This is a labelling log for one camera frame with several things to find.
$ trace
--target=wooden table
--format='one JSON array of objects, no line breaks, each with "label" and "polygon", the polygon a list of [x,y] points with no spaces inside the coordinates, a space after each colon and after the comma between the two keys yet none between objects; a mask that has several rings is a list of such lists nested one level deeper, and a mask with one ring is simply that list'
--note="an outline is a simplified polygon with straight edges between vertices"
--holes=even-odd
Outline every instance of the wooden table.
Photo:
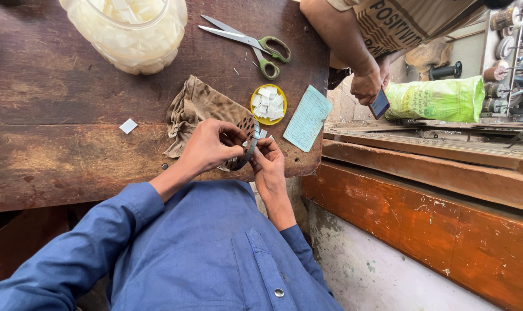
[{"label": "wooden table", "polygon": [[[130,75],[104,60],[81,36],[56,0],[0,5],[0,211],[102,200],[129,183],[158,175],[168,138],[165,115],[190,74],[232,100],[249,106],[267,83],[246,45],[202,31],[200,14],[251,35],[285,41],[293,60],[274,81],[288,109],[273,135],[286,157],[286,176],[312,173],[321,138],[304,153],[281,138],[309,84],[326,94],[329,50],[287,0],[187,1],[189,23],[175,61],[155,75]],[[139,124],[130,134],[119,126]],[[197,179],[253,180],[213,170]]]}]

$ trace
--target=white wall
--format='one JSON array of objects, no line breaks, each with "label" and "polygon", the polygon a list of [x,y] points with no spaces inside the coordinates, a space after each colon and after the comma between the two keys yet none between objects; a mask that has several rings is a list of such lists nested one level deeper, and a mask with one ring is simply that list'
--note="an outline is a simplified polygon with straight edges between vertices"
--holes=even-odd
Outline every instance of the white wall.
[{"label": "white wall", "polygon": [[308,221],[316,259],[345,310],[500,310],[312,202]]}]

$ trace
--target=yellow container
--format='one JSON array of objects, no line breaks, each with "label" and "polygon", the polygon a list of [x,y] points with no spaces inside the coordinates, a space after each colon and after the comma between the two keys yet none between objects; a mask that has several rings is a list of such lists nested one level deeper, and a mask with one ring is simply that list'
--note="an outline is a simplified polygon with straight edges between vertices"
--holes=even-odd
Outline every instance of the yellow container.
[{"label": "yellow container", "polygon": [[[254,93],[252,93],[252,97],[250,98],[250,111],[252,111],[252,114],[254,113],[254,106],[252,106],[252,101],[254,100],[254,95],[258,94],[258,91],[260,90],[260,88],[264,88],[266,86],[273,86],[273,87],[277,88],[277,95],[283,96],[283,99],[285,100],[283,102],[283,115],[286,115],[286,96],[283,93],[283,90],[281,90],[281,88],[279,88],[278,86],[276,86],[274,84],[264,84],[264,85],[260,86],[259,88],[256,88]],[[283,118],[278,118],[277,120],[271,121],[270,118],[259,118],[256,115],[254,115],[254,118],[256,118],[256,120],[258,120],[258,122],[260,122],[261,124],[265,124],[265,125],[277,124],[277,123],[279,123],[279,121],[281,121],[283,119]]]}]

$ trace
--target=mobile phone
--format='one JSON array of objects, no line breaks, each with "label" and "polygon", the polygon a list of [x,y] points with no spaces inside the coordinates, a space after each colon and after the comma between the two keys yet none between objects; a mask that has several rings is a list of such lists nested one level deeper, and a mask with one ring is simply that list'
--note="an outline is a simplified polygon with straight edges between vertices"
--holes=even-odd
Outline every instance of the mobile phone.
[{"label": "mobile phone", "polygon": [[373,113],[375,119],[378,120],[389,108],[390,102],[388,101],[388,97],[386,96],[386,94],[384,94],[384,90],[382,90],[381,88],[379,94],[376,96],[375,101],[369,104],[369,109],[371,109],[371,112]]}]

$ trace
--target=green scissor handle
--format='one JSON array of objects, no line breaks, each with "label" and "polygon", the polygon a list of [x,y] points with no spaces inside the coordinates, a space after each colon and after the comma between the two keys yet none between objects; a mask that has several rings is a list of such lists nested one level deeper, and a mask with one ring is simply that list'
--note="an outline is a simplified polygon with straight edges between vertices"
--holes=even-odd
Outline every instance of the green scissor handle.
[{"label": "green scissor handle", "polygon": [[[273,67],[273,74],[269,75],[266,68]],[[268,80],[275,80],[279,76],[279,67],[275,66],[272,62],[266,59],[260,60],[260,69],[263,76]]]},{"label": "green scissor handle", "polygon": [[[284,57],[284,56],[283,56],[279,51],[277,51],[277,50],[271,48],[270,46],[268,46],[268,45],[267,45],[267,42],[268,42],[268,41],[275,41],[275,42],[277,42],[277,44],[279,44],[280,46],[282,46],[282,47],[285,49],[285,51],[286,51],[286,55],[287,55],[287,57]],[[280,61],[282,61],[282,62],[289,62],[289,61],[293,58],[293,54],[291,53],[289,47],[286,46],[286,44],[285,44],[283,41],[281,41],[281,40],[279,40],[279,39],[277,39],[277,38],[275,38],[275,37],[271,37],[271,36],[264,37],[264,38],[258,40],[258,42],[261,44],[261,46],[262,46],[266,51],[271,52],[271,56],[272,56],[273,58],[276,58],[276,59],[278,59],[278,60],[280,60]]]}]

